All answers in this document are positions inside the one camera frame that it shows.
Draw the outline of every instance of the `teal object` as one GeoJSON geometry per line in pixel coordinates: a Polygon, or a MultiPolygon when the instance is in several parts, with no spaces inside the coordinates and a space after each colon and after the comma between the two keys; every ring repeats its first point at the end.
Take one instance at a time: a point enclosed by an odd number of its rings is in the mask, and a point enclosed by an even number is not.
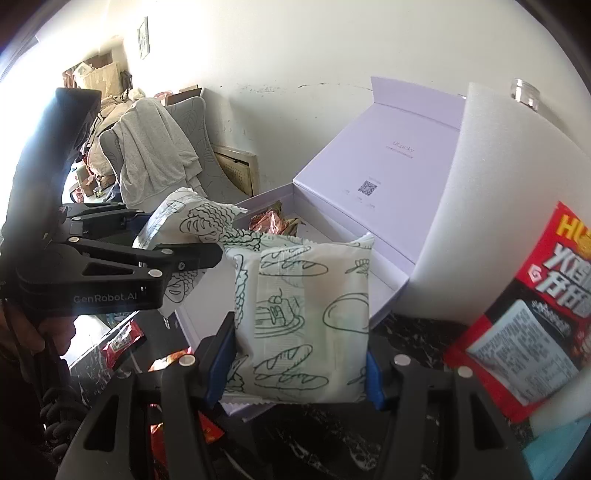
{"type": "Polygon", "coordinates": [[[554,480],[572,457],[591,424],[583,418],[544,433],[524,450],[534,480],[554,480]]]}

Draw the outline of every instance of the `gray towel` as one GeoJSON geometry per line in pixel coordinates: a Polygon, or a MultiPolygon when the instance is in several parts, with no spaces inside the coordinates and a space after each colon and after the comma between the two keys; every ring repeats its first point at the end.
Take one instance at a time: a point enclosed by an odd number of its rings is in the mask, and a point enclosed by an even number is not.
{"type": "Polygon", "coordinates": [[[112,167],[128,208],[153,212],[180,187],[192,187],[206,196],[197,179],[202,170],[197,154],[158,100],[138,100],[112,130],[124,160],[112,167]]]}

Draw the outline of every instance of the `picture frame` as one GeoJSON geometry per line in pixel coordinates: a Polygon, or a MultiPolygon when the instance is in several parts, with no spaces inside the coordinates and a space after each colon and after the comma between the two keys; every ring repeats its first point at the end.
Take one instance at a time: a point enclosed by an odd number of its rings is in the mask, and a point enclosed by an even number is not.
{"type": "Polygon", "coordinates": [[[143,60],[150,53],[150,37],[148,36],[148,17],[144,17],[144,21],[138,28],[138,47],[139,57],[143,60]]]}

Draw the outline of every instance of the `red snack bag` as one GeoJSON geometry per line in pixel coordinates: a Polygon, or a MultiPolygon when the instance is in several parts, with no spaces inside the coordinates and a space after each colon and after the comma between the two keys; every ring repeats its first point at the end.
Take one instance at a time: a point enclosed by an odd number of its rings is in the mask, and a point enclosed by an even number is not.
{"type": "Polygon", "coordinates": [[[558,203],[515,278],[444,355],[471,367],[512,421],[591,361],[590,259],[591,231],[558,203]]]}
{"type": "Polygon", "coordinates": [[[113,369],[121,354],[143,336],[141,328],[134,320],[131,320],[100,351],[105,357],[107,366],[113,369]]]}

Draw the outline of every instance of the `gray chair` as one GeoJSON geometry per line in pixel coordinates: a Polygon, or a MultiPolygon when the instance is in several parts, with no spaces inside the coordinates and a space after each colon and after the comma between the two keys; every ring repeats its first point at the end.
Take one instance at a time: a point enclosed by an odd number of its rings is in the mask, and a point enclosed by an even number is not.
{"type": "MultiPolygon", "coordinates": [[[[165,107],[178,123],[199,156],[203,171],[197,175],[209,200],[238,203],[248,196],[240,191],[222,171],[212,150],[205,128],[205,100],[192,97],[165,107]]],[[[112,165],[123,165],[124,159],[117,135],[111,130],[101,133],[100,147],[112,165]]]]}

